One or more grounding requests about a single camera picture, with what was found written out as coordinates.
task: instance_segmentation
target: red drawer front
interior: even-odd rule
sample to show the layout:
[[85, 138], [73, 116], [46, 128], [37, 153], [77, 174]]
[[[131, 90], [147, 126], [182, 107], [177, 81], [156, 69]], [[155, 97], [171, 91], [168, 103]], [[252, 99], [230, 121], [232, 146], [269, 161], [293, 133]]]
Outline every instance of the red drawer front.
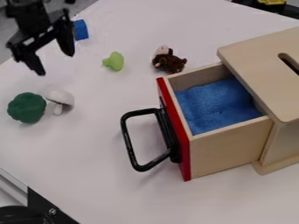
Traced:
[[181, 169], [184, 181], [191, 180], [190, 143], [189, 143], [188, 136], [184, 131], [184, 126], [182, 124], [182, 121], [179, 118], [173, 100], [171, 99], [164, 78], [158, 78], [156, 79], [156, 81], [159, 89], [159, 95], [163, 99], [163, 103], [166, 107], [166, 111], [169, 115], [172, 126], [177, 134], [177, 139], [179, 141], [180, 159], [181, 159], [179, 167]]

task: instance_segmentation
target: box lid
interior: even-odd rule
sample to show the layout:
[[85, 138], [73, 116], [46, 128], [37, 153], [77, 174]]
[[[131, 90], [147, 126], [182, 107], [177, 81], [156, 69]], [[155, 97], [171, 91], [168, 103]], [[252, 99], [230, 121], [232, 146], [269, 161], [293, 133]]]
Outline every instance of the box lid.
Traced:
[[270, 116], [299, 120], [299, 28], [221, 47], [218, 56]]

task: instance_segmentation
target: handle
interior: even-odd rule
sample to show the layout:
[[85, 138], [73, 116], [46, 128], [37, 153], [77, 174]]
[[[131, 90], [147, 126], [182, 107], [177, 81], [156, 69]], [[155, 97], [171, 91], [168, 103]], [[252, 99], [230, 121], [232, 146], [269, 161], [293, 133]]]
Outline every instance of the handle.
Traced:
[[[167, 146], [167, 151], [164, 154], [149, 161], [147, 164], [140, 165], [140, 164], [138, 164], [138, 162], [136, 160], [136, 156], [135, 156], [135, 153], [133, 150], [131, 139], [129, 137], [129, 132], [128, 132], [126, 121], [130, 117], [145, 116], [145, 115], [150, 115], [150, 114], [154, 114], [156, 116], [156, 119], [157, 119], [158, 124], [161, 129], [161, 132], [163, 134], [163, 139]], [[146, 171], [150, 170], [151, 168], [153, 168], [154, 166], [163, 162], [166, 158], [170, 158], [170, 160], [173, 163], [179, 162], [179, 146], [178, 146], [177, 137], [172, 128], [170, 119], [163, 108], [146, 108], [146, 109], [130, 111], [127, 114], [122, 116], [121, 127], [122, 127], [123, 139], [125, 141], [127, 151], [129, 154], [129, 160], [130, 160], [133, 168], [136, 171], [146, 172]]]

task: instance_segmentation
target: green toy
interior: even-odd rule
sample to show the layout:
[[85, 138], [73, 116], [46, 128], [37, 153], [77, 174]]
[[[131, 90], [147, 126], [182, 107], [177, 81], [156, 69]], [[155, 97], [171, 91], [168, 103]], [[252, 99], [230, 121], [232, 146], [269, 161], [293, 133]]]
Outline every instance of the green toy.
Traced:
[[105, 67], [112, 67], [116, 71], [120, 71], [123, 68], [124, 58], [119, 52], [112, 52], [110, 57], [103, 60]]
[[43, 116], [46, 102], [39, 94], [23, 93], [8, 104], [7, 113], [22, 123], [36, 123]]

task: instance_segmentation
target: brown stuffed animal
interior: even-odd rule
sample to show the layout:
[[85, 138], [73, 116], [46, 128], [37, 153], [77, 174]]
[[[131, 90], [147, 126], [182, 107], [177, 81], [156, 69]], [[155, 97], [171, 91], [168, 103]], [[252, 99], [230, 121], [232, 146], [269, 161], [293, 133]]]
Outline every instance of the brown stuffed animal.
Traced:
[[187, 59], [180, 59], [173, 55], [173, 50], [166, 45], [156, 50], [155, 58], [152, 60], [152, 64], [155, 68], [169, 74], [182, 72], [186, 63]]

